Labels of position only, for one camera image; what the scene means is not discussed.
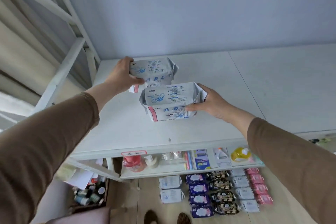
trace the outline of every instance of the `black snack package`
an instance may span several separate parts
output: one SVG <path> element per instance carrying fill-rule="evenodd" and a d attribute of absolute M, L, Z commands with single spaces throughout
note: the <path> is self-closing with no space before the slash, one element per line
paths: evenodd
<path fill-rule="evenodd" d="M 215 172 L 207 173 L 205 177 L 207 180 L 217 181 L 217 180 L 228 178 L 229 173 L 227 171 L 215 171 Z"/>
<path fill-rule="evenodd" d="M 209 183 L 210 190 L 230 190 L 232 183 L 230 181 L 213 181 Z"/>
<path fill-rule="evenodd" d="M 239 211 L 240 208 L 236 203 L 222 203 L 215 206 L 215 213 L 220 215 L 233 215 Z"/>
<path fill-rule="evenodd" d="M 233 202 L 236 200 L 235 195 L 230 191 L 212 193 L 210 198 L 211 201 L 216 203 Z"/>

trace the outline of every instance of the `plastic bottle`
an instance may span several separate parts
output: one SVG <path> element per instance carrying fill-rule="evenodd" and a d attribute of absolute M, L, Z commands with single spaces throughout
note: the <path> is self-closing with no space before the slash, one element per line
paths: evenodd
<path fill-rule="evenodd" d="M 145 169 L 146 164 L 141 159 L 140 155 L 127 156 L 123 159 L 123 166 L 132 172 L 141 172 Z"/>
<path fill-rule="evenodd" d="M 236 162 L 246 161 L 252 157 L 249 148 L 238 147 L 231 153 L 231 159 Z"/>
<path fill-rule="evenodd" d="M 159 165 L 159 162 L 158 162 L 158 159 L 155 157 L 153 158 L 152 155 L 148 155 L 145 158 L 145 161 L 146 161 L 146 165 L 149 167 L 149 168 L 157 168 L 158 165 Z"/>

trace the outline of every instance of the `wooden floor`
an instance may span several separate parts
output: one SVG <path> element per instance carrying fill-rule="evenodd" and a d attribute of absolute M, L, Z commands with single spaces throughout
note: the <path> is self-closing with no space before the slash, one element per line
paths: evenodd
<path fill-rule="evenodd" d="M 261 206 L 260 213 L 240 212 L 234 216 L 217 215 L 206 219 L 191 219 L 191 222 L 195 224 L 316 224 L 269 169 L 262 168 L 261 171 L 270 189 L 274 205 Z M 131 184 L 116 182 L 113 185 L 116 190 L 111 203 L 112 207 L 124 205 L 128 211 L 112 218 L 111 224 L 143 224 L 144 215 L 149 209 L 156 212 L 159 224 L 175 224 L 180 212 L 190 216 L 186 184 L 182 186 L 186 198 L 181 203 L 165 205 L 159 199 L 157 178 L 136 179 Z"/>

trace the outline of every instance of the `white bottle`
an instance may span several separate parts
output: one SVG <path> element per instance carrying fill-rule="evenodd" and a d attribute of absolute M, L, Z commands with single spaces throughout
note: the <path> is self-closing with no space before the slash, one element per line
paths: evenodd
<path fill-rule="evenodd" d="M 158 159 L 153 158 L 152 155 L 148 155 L 145 158 L 146 164 L 149 168 L 157 168 L 159 165 Z"/>

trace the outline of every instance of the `blue package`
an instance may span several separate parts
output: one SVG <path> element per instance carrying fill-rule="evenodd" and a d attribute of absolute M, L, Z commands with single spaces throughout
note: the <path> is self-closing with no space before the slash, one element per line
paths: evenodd
<path fill-rule="evenodd" d="M 205 176 L 203 174 L 198 175 L 186 175 L 185 183 L 203 183 L 205 182 Z"/>
<path fill-rule="evenodd" d="M 214 215 L 214 210 L 209 205 L 192 206 L 190 213 L 193 218 L 208 218 Z"/>
<path fill-rule="evenodd" d="M 189 203 L 191 205 L 208 205 L 211 201 L 208 195 L 190 195 Z"/>
<path fill-rule="evenodd" d="M 208 185 L 206 183 L 190 183 L 189 192 L 190 194 L 205 194 L 207 193 Z"/>

